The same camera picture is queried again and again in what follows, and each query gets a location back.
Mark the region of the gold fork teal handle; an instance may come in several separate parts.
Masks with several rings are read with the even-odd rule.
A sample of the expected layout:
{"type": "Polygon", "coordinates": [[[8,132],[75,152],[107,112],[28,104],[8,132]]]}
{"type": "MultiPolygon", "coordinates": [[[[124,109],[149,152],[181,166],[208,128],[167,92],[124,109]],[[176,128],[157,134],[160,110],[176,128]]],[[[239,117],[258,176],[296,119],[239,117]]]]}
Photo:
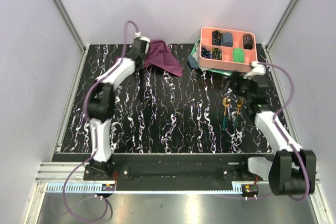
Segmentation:
{"type": "Polygon", "coordinates": [[[237,128],[238,119],[239,119],[240,111],[241,111],[241,108],[242,108],[243,104],[244,104],[244,98],[243,97],[239,97],[238,101],[237,101],[236,117],[235,117],[234,125],[233,125],[233,129],[234,130],[236,130],[236,128],[237,128]]]}

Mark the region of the gold spoon teal handle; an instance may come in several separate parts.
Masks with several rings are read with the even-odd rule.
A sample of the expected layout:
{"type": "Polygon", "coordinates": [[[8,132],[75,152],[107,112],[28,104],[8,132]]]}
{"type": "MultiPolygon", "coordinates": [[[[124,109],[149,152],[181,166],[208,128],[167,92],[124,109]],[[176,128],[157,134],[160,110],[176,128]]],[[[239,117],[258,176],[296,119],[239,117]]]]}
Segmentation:
{"type": "Polygon", "coordinates": [[[224,115],[223,115],[223,121],[222,121],[222,130],[224,131],[226,129],[226,120],[227,120],[227,109],[230,106],[230,98],[223,98],[222,105],[224,106],[224,115]]]}

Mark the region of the purple cloth napkin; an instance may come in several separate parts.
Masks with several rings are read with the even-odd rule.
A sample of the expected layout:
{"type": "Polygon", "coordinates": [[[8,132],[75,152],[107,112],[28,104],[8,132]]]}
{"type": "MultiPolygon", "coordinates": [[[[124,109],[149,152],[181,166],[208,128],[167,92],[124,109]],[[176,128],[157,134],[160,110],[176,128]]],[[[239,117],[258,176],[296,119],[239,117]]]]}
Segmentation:
{"type": "Polygon", "coordinates": [[[162,40],[150,42],[149,52],[145,58],[143,67],[156,66],[175,76],[182,76],[182,66],[173,56],[168,45],[162,40]]]}

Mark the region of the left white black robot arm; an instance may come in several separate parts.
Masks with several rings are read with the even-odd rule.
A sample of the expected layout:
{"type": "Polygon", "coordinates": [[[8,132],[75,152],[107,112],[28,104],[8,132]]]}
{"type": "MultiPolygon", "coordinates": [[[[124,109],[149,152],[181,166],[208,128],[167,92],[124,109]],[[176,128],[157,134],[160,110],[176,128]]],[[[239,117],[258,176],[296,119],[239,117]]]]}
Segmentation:
{"type": "Polygon", "coordinates": [[[123,47],[122,56],[115,64],[94,80],[86,95],[83,109],[89,119],[92,140],[87,169],[103,180],[113,175],[110,126],[115,112],[115,89],[143,67],[149,48],[150,40],[147,37],[135,38],[129,50],[123,47]]]}

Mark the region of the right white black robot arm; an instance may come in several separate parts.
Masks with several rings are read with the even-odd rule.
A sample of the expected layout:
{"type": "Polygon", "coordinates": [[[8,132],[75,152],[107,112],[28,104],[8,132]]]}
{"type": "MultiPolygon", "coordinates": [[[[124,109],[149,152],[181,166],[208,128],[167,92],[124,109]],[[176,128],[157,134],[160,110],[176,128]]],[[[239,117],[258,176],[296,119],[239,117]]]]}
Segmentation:
{"type": "Polygon", "coordinates": [[[244,100],[251,122],[262,132],[275,154],[272,161],[262,156],[247,158],[238,167],[239,176],[250,180],[257,175],[269,183],[274,195],[304,201],[314,192],[317,163],[314,152],[305,151],[281,124],[267,101],[266,84],[259,85],[235,71],[226,86],[244,100]]]}

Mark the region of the green rolled napkin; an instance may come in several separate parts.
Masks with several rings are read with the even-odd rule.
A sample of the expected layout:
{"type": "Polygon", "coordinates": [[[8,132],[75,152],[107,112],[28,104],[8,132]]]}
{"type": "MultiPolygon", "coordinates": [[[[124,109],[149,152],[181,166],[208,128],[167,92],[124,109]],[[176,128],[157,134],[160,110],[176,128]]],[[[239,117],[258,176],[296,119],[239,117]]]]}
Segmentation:
{"type": "Polygon", "coordinates": [[[242,48],[233,49],[233,62],[235,63],[244,63],[245,62],[245,54],[242,48]]]}

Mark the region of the blue rolled napkin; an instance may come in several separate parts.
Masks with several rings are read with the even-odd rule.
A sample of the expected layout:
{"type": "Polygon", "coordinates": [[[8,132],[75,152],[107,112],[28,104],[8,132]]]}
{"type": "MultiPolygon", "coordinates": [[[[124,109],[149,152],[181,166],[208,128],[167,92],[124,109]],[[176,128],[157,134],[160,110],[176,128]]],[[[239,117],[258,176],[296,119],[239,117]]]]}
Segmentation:
{"type": "Polygon", "coordinates": [[[225,32],[222,35],[222,45],[225,47],[233,46],[233,36],[230,32],[225,32]]]}

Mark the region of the dark patterned rolled napkin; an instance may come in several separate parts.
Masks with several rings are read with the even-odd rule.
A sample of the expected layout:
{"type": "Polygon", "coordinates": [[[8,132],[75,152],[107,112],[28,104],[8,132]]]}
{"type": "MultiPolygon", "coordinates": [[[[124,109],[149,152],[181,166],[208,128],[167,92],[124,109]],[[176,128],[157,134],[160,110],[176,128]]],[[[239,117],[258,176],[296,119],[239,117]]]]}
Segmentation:
{"type": "Polygon", "coordinates": [[[252,50],[254,47],[254,40],[251,34],[243,35],[243,47],[247,50],[252,50]]]}

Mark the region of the colourful band bundle middle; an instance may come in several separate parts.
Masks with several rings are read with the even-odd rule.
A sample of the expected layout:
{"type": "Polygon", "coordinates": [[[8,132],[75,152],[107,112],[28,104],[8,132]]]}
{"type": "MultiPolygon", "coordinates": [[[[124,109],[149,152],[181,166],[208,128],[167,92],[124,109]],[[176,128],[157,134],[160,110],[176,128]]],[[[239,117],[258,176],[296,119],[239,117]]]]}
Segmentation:
{"type": "Polygon", "coordinates": [[[211,59],[221,60],[222,59],[222,51],[219,48],[212,48],[211,59]]]}

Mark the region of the colourful band bundle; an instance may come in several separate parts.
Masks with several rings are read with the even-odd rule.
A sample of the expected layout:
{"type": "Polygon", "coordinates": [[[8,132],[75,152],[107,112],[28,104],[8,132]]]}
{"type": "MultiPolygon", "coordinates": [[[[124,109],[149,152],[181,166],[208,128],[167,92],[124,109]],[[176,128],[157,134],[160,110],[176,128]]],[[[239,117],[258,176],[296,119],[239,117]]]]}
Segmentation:
{"type": "Polygon", "coordinates": [[[211,59],[211,51],[208,50],[205,46],[201,47],[201,56],[205,59],[211,59]]]}
{"type": "Polygon", "coordinates": [[[221,60],[222,59],[222,51],[219,48],[212,48],[211,59],[221,60]]]}
{"type": "Polygon", "coordinates": [[[223,34],[220,30],[214,30],[212,32],[212,44],[216,46],[221,46],[222,45],[222,37],[223,34]]]}

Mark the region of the pink compartment tray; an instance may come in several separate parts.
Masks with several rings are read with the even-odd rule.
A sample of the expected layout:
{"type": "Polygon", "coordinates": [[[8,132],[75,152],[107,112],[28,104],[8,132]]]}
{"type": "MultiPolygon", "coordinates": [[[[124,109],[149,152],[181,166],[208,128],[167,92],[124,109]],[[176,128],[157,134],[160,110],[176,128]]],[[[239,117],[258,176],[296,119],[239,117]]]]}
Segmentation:
{"type": "Polygon", "coordinates": [[[248,72],[258,60],[256,37],[240,30],[201,28],[199,65],[204,68],[248,72]]]}

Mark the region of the colourful band bundle left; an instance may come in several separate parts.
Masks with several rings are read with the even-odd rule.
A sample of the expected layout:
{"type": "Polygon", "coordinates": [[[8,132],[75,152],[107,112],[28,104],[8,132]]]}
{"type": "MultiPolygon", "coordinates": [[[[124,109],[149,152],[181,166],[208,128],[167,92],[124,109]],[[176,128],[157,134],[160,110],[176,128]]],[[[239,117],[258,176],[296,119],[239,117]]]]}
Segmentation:
{"type": "Polygon", "coordinates": [[[208,50],[205,46],[201,47],[201,56],[205,59],[211,59],[211,51],[208,50]]]}

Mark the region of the stack of folded cloths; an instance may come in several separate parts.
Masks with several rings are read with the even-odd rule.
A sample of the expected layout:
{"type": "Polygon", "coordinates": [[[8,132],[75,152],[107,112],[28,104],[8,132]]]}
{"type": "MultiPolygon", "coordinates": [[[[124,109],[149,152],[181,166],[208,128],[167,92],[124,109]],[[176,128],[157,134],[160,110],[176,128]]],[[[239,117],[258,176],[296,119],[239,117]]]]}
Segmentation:
{"type": "Polygon", "coordinates": [[[256,49],[247,50],[244,49],[245,62],[235,63],[233,62],[233,49],[241,47],[225,47],[216,46],[204,43],[200,38],[196,41],[194,48],[191,52],[191,56],[198,64],[198,68],[202,71],[212,71],[217,73],[222,73],[225,75],[231,75],[234,71],[239,71],[242,73],[247,73],[250,70],[250,63],[257,60],[256,49]],[[201,56],[201,47],[205,46],[208,50],[212,52],[212,48],[219,48],[222,51],[222,59],[205,59],[201,56]]]}

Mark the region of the colourful band bundle top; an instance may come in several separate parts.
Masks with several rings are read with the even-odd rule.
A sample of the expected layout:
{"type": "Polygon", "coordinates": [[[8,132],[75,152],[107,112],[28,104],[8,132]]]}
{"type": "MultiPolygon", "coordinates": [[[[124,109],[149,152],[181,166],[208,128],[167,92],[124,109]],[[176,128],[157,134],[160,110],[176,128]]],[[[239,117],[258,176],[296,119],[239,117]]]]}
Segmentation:
{"type": "Polygon", "coordinates": [[[216,46],[221,46],[222,45],[222,37],[223,34],[220,30],[214,30],[212,32],[212,44],[216,46]]]}

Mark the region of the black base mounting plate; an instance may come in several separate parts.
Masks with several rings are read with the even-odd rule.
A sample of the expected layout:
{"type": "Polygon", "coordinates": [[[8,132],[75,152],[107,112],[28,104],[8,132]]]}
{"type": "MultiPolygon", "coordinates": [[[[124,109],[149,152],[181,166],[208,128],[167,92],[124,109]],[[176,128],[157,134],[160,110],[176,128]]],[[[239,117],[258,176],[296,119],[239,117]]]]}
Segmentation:
{"type": "Polygon", "coordinates": [[[90,161],[84,180],[131,181],[139,178],[210,179],[219,181],[250,179],[247,160],[268,155],[219,154],[113,154],[104,164],[90,161]]]}

